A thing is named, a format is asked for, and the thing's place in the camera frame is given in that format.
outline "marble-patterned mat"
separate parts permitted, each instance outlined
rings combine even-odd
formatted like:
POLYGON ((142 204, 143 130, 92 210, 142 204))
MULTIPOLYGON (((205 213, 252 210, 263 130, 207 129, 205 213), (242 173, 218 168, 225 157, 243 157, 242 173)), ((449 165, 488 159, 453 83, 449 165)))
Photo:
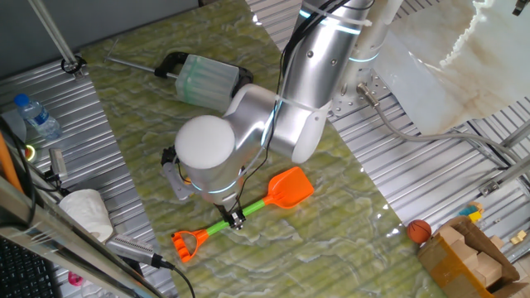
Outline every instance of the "marble-patterned mat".
POLYGON ((504 0, 445 0, 396 20, 376 70, 423 134, 530 94, 530 17, 504 0))
MULTIPOLYGON (((168 53, 186 51, 246 67, 256 84, 275 90, 280 53, 252 19, 243 0, 221 0, 121 36, 113 55, 155 67, 168 53)), ((161 252, 188 276, 197 297, 443 296, 399 218, 331 125, 301 165, 316 189, 309 199, 294 209, 268 206, 243 230, 215 234, 181 263, 171 233, 207 227, 219 213, 200 197, 174 196, 161 174, 161 150, 188 119, 217 113, 176 101, 172 79, 103 63, 112 44, 102 41, 82 54, 161 252)), ((292 166, 271 153, 248 180, 243 205, 261 199, 268 181, 292 166)), ((190 297, 182 279, 173 279, 190 297)))

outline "blue bottle cap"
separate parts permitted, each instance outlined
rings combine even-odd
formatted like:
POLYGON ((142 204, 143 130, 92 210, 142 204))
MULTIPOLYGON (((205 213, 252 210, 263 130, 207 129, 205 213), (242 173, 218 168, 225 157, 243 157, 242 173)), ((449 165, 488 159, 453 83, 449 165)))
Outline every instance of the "blue bottle cap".
POLYGON ((19 107, 27 106, 30 103, 30 98, 25 94, 15 96, 15 104, 19 107))

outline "orange basketball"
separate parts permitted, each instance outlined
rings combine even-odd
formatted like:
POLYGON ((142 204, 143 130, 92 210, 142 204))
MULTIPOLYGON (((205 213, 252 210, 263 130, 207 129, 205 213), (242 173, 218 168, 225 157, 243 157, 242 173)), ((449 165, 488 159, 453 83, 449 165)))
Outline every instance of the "orange basketball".
POLYGON ((413 220, 407 226, 407 235, 415 243, 424 243, 425 241, 429 240, 431 234, 431 226, 424 220, 413 220))

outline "green marble surface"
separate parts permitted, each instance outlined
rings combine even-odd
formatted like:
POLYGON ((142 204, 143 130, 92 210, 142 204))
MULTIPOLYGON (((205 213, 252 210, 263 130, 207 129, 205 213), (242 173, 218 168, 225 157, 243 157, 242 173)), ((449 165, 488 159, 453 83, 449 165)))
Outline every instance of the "green marble surface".
MULTIPOLYGON (((280 53, 252 16, 243 0, 222 0, 120 36, 113 55, 154 68, 168 53, 185 51, 246 67, 256 84, 275 90, 280 53)), ((161 173, 161 150, 188 119, 218 113, 178 102, 173 79, 103 63, 112 44, 82 50, 89 75, 161 252, 188 276, 197 297, 443 296, 399 218, 329 123, 316 153, 301 165, 316 190, 309 199, 294 209, 267 206, 243 230, 215 234, 181 263, 171 233, 207 227, 219 213, 199 196, 186 202, 174 196, 161 173)), ((270 154, 248 180, 243 204, 261 199, 268 181, 292 166, 270 154)), ((181 278, 173 280, 190 297, 181 278)))

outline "orange toy shovel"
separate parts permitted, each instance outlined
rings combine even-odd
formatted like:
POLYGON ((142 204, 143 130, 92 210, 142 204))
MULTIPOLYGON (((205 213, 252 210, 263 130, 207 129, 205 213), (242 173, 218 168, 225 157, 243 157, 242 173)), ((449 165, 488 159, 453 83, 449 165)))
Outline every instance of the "orange toy shovel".
MULTIPOLYGON (((243 209, 243 214, 249 216, 268 204, 275 204, 278 207, 290 209, 298 205, 304 199, 307 199, 314 191, 313 186, 301 168, 295 166, 290 170, 284 171, 280 175, 274 176, 268 184, 267 196, 258 202, 245 207, 243 209)), ((173 244, 181 257, 181 260, 183 262, 188 262, 197 253, 199 246, 204 243, 209 236, 228 226, 229 224, 227 222, 220 221, 207 229, 201 229, 194 232, 180 231, 174 233, 171 235, 171 239, 173 240, 173 244), (197 244, 195 245, 194 252, 190 252, 184 243, 184 239, 182 239, 182 234, 189 234, 195 237, 197 244)))

